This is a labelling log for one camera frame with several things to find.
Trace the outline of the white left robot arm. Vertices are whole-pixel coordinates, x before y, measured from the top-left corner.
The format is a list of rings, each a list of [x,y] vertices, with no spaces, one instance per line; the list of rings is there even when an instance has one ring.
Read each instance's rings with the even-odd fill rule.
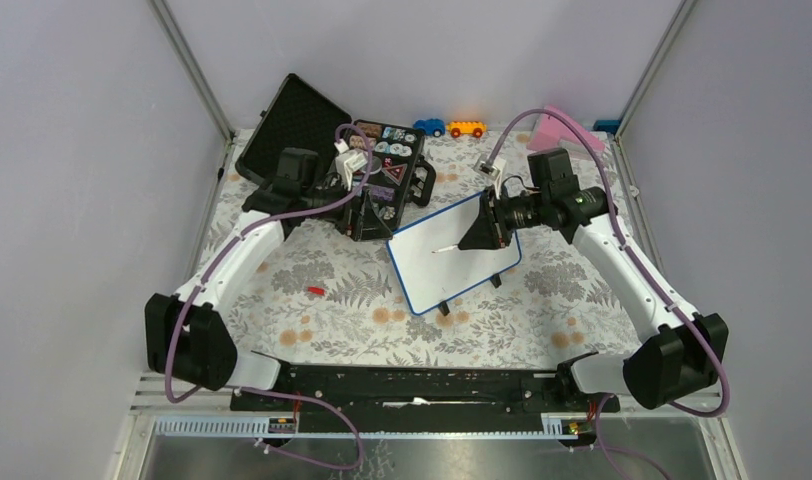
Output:
[[[243,212],[219,249],[172,295],[155,294],[145,307],[150,367],[163,374],[165,395],[180,403],[201,389],[254,389],[254,398],[270,411],[291,401],[292,385],[279,375],[277,359],[241,351],[224,323],[254,271],[307,218],[341,218],[353,200],[370,198],[365,185],[371,150],[336,144],[331,176],[315,178],[317,155],[286,148],[275,177],[246,200]]]

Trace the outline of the white marker pen body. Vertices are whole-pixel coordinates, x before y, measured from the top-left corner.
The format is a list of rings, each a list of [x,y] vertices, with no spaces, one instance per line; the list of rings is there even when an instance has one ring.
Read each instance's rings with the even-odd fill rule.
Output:
[[[446,247],[435,249],[431,253],[439,254],[439,253],[445,253],[445,252],[450,252],[450,251],[454,251],[454,250],[458,250],[458,245],[457,244],[453,244],[453,245],[449,245],[449,246],[446,246]]]

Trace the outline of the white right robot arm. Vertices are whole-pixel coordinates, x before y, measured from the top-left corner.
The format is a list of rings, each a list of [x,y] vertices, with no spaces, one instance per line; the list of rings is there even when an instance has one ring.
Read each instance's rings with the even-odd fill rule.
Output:
[[[493,250],[523,229],[560,233],[599,272],[641,343],[628,356],[590,353],[563,362],[559,405],[579,412],[595,394],[620,394],[649,410],[669,405],[698,417],[724,414],[731,400],[725,321],[701,314],[676,292],[626,233],[607,188],[581,187],[566,150],[537,152],[527,161],[531,187],[516,196],[503,185],[486,188],[473,226],[487,228]]]

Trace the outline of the blue framed whiteboard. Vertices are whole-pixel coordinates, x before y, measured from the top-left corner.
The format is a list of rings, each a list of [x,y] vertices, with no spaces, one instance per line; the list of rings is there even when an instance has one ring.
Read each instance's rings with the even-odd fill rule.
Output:
[[[411,312],[423,315],[442,301],[490,281],[496,273],[517,266],[522,250],[517,236],[500,250],[454,250],[433,254],[453,245],[475,221],[479,196],[466,197],[395,231],[387,250]]]

